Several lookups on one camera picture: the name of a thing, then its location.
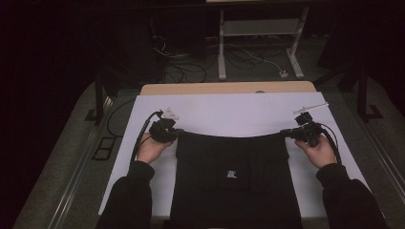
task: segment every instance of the sleeve cuff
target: sleeve cuff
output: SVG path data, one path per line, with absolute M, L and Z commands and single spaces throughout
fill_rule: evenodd
M 127 177 L 130 179 L 143 179 L 149 182 L 154 174 L 155 170 L 149 164 L 136 160 L 129 166 Z
M 337 181 L 350 180 L 346 172 L 346 167 L 336 163 L 322 167 L 318 173 L 316 173 L 316 177 L 324 188 Z

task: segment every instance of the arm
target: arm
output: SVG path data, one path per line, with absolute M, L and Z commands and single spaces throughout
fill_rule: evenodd
M 330 229 L 388 228 L 369 189 L 357 179 L 349 179 L 346 168 L 336 164 L 333 150 L 324 136 L 310 147 L 296 141 L 309 161 L 320 170 L 316 174 L 324 187 L 323 199 Z
M 130 165 L 127 177 L 114 184 L 96 228 L 149 228 L 152 194 L 149 181 L 155 171 L 149 165 L 171 143 L 158 143 L 145 134 L 137 160 Z

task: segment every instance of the black sleeve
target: black sleeve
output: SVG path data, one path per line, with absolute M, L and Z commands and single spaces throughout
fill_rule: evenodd
M 155 171 L 134 161 L 127 177 L 114 184 L 96 228 L 149 228 L 152 215 L 152 194 L 149 181 Z
M 389 228 L 372 193 L 360 180 L 349 179 L 343 165 L 329 164 L 316 176 L 324 187 L 330 229 Z

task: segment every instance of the white tabletop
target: white tabletop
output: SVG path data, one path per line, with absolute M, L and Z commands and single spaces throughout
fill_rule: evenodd
M 155 111 L 170 107 L 180 117 L 175 128 L 187 132 L 217 136 L 256 136 L 295 128 L 297 123 L 294 118 L 297 115 L 293 114 L 293 111 L 300 110 L 303 106 L 325 102 L 327 101 L 321 93 L 140 95 L 128 121 L 99 213 L 104 210 L 113 184 L 120 177 L 126 176 L 139 131 L 146 118 Z M 342 162 L 349 176 L 367 185 L 329 108 L 313 110 L 310 114 L 314 121 L 333 129 Z M 286 138 L 286 145 L 290 156 L 288 164 L 302 218 L 325 217 L 322 186 L 315 177 L 317 169 L 309 163 L 293 139 Z M 176 175 L 176 147 L 177 141 L 151 164 L 155 169 L 155 176 L 151 180 L 152 216 L 170 216 Z

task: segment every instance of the black device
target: black device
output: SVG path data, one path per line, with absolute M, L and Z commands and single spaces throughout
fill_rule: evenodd
M 310 147 L 318 145 L 318 136 L 324 132 L 321 125 L 312 121 L 312 116 L 308 112 L 301 113 L 295 120 L 300 127 L 284 129 L 280 133 L 284 136 L 307 142 Z
M 159 121 L 152 123 L 149 133 L 157 142 L 166 143 L 174 141 L 182 132 L 184 132 L 182 129 L 173 128 L 175 124 L 175 120 L 161 117 Z
M 176 124 L 176 121 L 173 119 L 162 117 L 163 111 L 158 111 L 150 114 L 143 124 L 142 129 L 140 130 L 137 142 L 135 143 L 134 151 L 131 156 L 131 161 L 135 160 L 135 156 L 137 155 L 139 146 L 143 143 L 140 142 L 140 140 L 142 139 L 143 134 L 145 134 L 146 128 L 149 126 L 151 118 L 154 115 L 157 115 L 159 120 L 152 123 L 152 126 L 149 129 L 149 133 L 151 134 L 151 137 L 157 142 L 166 143 L 174 141 L 182 132 L 184 132 L 184 130 L 182 129 L 173 128 L 173 126 Z
M 285 137 L 291 137 L 307 142 L 310 147 L 317 146 L 318 136 L 324 134 L 325 137 L 328 139 L 331 148 L 333 149 L 337 163 L 342 164 L 342 160 L 340 158 L 340 154 L 336 145 L 337 141 L 335 144 L 328 131 L 322 128 L 322 126 L 325 126 L 324 124 L 314 122 L 312 116 L 308 112 L 301 113 L 300 115 L 295 117 L 295 121 L 297 121 L 298 125 L 300 125 L 299 127 L 293 129 L 284 129 L 281 130 L 280 133 Z

